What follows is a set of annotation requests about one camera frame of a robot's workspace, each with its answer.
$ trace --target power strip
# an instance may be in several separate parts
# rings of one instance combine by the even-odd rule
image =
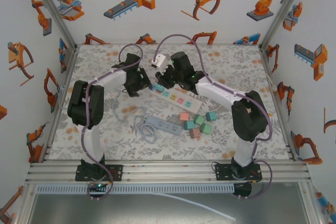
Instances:
[[[182,108],[183,110],[197,114],[202,106],[202,102],[190,95],[177,91],[176,89],[164,89],[162,92],[158,90],[148,89],[152,94],[160,97],[166,101],[171,102],[173,105]]]
[[[147,116],[145,123],[153,125],[158,130],[165,131],[176,136],[179,136],[182,132],[182,127],[180,125],[167,122],[166,120],[162,120],[161,118],[151,115]]]

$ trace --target conveyor illustration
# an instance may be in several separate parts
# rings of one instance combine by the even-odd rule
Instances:
[[[145,6],[152,10],[155,8],[155,0],[124,0],[120,4],[104,12],[104,16],[115,20],[116,17],[120,17],[121,14],[126,13],[126,11],[140,6]]]

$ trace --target white wall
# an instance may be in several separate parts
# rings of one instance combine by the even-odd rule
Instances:
[[[0,0],[0,104],[7,109],[7,115],[0,120],[0,207],[16,193],[22,185],[29,168],[29,151],[26,134],[38,129],[46,121],[52,121],[50,105],[44,92],[44,78],[50,68],[59,84],[63,83],[65,73],[60,73],[58,45],[61,34],[52,23],[52,33],[44,37],[37,20],[37,12],[31,0]],[[49,12],[42,7],[46,17]],[[8,42],[21,42],[33,56],[34,63],[26,68],[34,78],[20,87],[26,79],[18,68],[9,70]],[[25,63],[29,62],[24,54]],[[49,84],[56,92],[56,87]],[[41,144],[48,136],[50,124],[46,126]]]
[[[80,1],[85,12],[84,16],[72,22],[65,20],[76,43],[83,43],[87,33],[111,43],[130,43],[136,42],[146,33],[156,41],[160,41],[169,34],[181,33],[192,37],[202,31],[215,30],[218,31],[216,43],[233,43],[255,33],[261,33],[263,36],[275,17],[273,15],[256,22],[246,16],[259,0],[221,0],[219,8],[213,15],[199,10],[200,21],[196,21],[181,12],[185,10],[192,13],[194,0],[155,0],[156,8],[153,10],[140,7],[113,20],[104,17],[103,13],[124,0]],[[274,0],[270,10],[276,14],[280,6],[280,0]],[[169,42],[181,42],[181,39],[172,38]]]
[[[292,31],[279,28],[271,45],[280,45],[279,67],[274,73],[276,84],[283,81],[295,89],[292,100],[292,112],[289,125],[296,134],[310,137],[316,144],[321,165],[310,165],[309,171],[317,190],[327,200],[336,204],[335,174],[335,132],[336,126],[327,128],[323,133],[323,108],[327,108],[326,120],[336,119],[336,2],[335,0],[296,0],[295,4],[303,3],[299,22]],[[320,44],[328,50],[328,61],[324,64],[324,76],[313,79],[310,64],[294,56],[294,45],[299,44],[315,51]],[[300,150],[302,158],[312,157],[308,147]]]

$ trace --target black mounting plate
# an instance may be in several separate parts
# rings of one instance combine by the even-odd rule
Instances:
[[[121,181],[122,178],[122,165],[104,165],[112,174],[113,181]],[[77,166],[77,171],[76,171],[76,177],[75,181],[89,181],[93,182],[94,180],[86,172],[86,169],[82,166],[79,165]],[[110,181],[109,176],[106,174],[106,177],[102,179],[101,181]]]
[[[262,180],[262,174],[259,164],[252,164],[251,169],[246,174],[246,177],[242,179],[238,179],[237,177],[234,176],[231,164],[215,164],[215,171],[217,180],[228,180],[228,181],[253,180],[257,182]]]

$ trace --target white power strip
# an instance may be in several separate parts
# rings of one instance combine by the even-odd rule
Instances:
[[[183,110],[197,114],[202,106],[202,102],[190,95],[177,91],[176,89],[164,89],[162,92],[158,90],[147,89],[151,94],[171,102],[173,105],[182,108]]]

